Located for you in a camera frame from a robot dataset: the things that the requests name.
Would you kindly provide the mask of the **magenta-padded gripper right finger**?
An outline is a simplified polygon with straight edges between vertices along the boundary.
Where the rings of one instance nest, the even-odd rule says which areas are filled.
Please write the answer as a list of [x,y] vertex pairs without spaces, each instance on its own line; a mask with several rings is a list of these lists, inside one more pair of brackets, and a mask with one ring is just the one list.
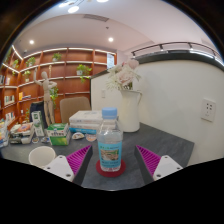
[[135,146],[134,155],[145,184],[152,183],[182,169],[182,166],[170,156],[159,156],[139,145]]

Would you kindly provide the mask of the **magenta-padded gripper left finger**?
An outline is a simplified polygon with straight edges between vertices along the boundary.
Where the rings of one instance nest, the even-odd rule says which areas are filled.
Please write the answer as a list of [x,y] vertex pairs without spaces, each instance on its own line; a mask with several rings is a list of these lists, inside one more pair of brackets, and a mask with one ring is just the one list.
[[44,170],[77,185],[81,185],[92,155],[92,146],[88,145],[68,156],[57,156]]

